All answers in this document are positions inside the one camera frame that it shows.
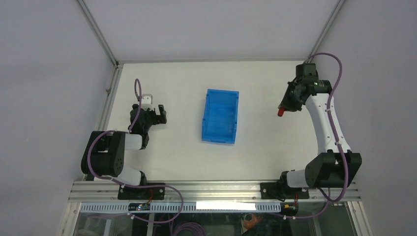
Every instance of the blue container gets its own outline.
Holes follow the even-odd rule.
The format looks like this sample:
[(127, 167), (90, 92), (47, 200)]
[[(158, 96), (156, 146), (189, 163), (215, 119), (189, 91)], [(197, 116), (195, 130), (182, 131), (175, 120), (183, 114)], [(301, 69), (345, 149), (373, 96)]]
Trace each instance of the blue container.
[(238, 126), (239, 92), (208, 89), (201, 139), (234, 144)]

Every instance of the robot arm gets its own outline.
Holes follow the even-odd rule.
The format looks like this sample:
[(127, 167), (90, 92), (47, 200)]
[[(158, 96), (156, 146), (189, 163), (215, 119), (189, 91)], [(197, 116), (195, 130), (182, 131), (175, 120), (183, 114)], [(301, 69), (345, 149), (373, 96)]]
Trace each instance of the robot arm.
[[(288, 82), (284, 98), (278, 107), (278, 116), (285, 111), (301, 111), (306, 106), (313, 120), (317, 137), (318, 156), (307, 164), (304, 170), (285, 171), (278, 183), (278, 195), (292, 198), (301, 188), (341, 188), (344, 183), (345, 171), (336, 139), (327, 115), (327, 102), (332, 88), (327, 80), (319, 80), (316, 65), (304, 63), (296, 67), (296, 78)], [(333, 121), (348, 163), (348, 185), (358, 171), (362, 158), (359, 153), (352, 153), (344, 140), (342, 131), (334, 111), (333, 98), (330, 104)]]
[[(159, 115), (156, 114), (152, 105), (152, 95), (144, 94), (141, 111), (133, 124), (131, 133), (116, 131), (98, 140), (91, 152), (91, 167), (96, 174), (135, 186), (147, 184), (146, 176), (143, 172), (124, 164), (124, 151), (145, 149), (149, 142), (148, 131), (150, 127), (157, 124), (166, 124), (167, 118), (164, 106), (158, 105), (158, 108)], [(138, 104), (133, 104), (132, 109), (130, 112), (131, 123), (139, 110)], [(93, 131), (90, 135), (81, 162), (81, 170), (84, 174), (91, 174), (87, 164), (88, 150), (93, 141), (103, 132)]]

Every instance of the red wire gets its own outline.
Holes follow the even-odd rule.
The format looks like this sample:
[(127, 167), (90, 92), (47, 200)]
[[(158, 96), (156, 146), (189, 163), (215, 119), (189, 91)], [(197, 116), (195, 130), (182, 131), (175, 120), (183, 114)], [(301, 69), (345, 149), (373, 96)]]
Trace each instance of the red wire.
[(146, 202), (147, 204), (150, 203), (153, 199), (153, 190), (149, 190), (149, 192), (152, 194), (152, 196), (149, 198), (149, 200)]

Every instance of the white wall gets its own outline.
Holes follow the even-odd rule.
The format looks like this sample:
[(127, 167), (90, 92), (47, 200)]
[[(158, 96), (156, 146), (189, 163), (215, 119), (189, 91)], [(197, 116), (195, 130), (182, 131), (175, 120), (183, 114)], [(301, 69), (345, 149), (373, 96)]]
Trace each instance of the white wall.
[(55, 235), (113, 68), (74, 0), (2, 0), (0, 32), (0, 235)]
[[(417, 232), (417, 1), (347, 1), (322, 52), (343, 62), (338, 117), (362, 154), (357, 182), (375, 235)], [(337, 63), (320, 56), (321, 79)]]
[(118, 60), (176, 61), (302, 59), (337, 0), (85, 2)]

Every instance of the white tabletop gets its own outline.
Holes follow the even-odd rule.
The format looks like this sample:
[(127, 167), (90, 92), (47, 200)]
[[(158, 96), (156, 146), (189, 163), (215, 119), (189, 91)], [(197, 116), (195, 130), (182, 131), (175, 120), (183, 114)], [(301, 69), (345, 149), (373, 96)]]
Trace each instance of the white tabletop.
[[(108, 129), (127, 131), (136, 102), (134, 80), (153, 105), (163, 104), (167, 124), (152, 126), (145, 150), (126, 151), (125, 165), (148, 180), (278, 179), (304, 169), (317, 156), (308, 111), (277, 116), (277, 107), (301, 61), (125, 64)], [(239, 91), (238, 128), (232, 146), (201, 141), (207, 89)]]

